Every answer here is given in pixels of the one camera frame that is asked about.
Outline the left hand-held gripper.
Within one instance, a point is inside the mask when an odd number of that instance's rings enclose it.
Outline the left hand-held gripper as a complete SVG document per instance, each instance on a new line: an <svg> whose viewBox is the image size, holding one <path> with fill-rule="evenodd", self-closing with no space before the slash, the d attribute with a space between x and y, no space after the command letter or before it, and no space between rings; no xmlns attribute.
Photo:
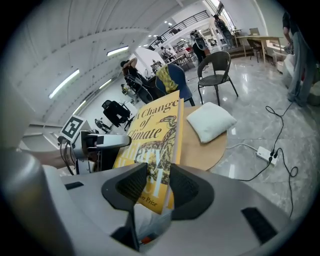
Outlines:
<svg viewBox="0 0 320 256"><path fill-rule="evenodd" d="M65 145L60 150L62 159L69 168L66 160L69 153L75 167L75 171L69 171L72 175L112 169L120 148L131 144L127 135L100 134L92 130L88 121L77 115L71 115L59 134L58 145Z"/></svg>

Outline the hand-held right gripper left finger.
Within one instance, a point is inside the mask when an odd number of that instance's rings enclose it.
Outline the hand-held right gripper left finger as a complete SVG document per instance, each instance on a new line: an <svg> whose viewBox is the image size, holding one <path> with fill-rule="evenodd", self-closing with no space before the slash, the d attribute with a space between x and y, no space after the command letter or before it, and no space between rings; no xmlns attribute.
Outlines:
<svg viewBox="0 0 320 256"><path fill-rule="evenodd" d="M146 186L147 170L147 163L113 169L115 176L101 187L103 197L114 209L131 212Z"/></svg>

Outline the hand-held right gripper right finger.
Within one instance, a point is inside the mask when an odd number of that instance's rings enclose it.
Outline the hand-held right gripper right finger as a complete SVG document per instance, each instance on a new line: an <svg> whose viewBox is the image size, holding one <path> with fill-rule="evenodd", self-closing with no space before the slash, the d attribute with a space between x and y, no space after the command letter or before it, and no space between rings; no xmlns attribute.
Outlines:
<svg viewBox="0 0 320 256"><path fill-rule="evenodd" d="M173 193L173 221L194 220L213 203L213 186L202 175L203 170L179 164L171 164L169 186Z"/></svg>

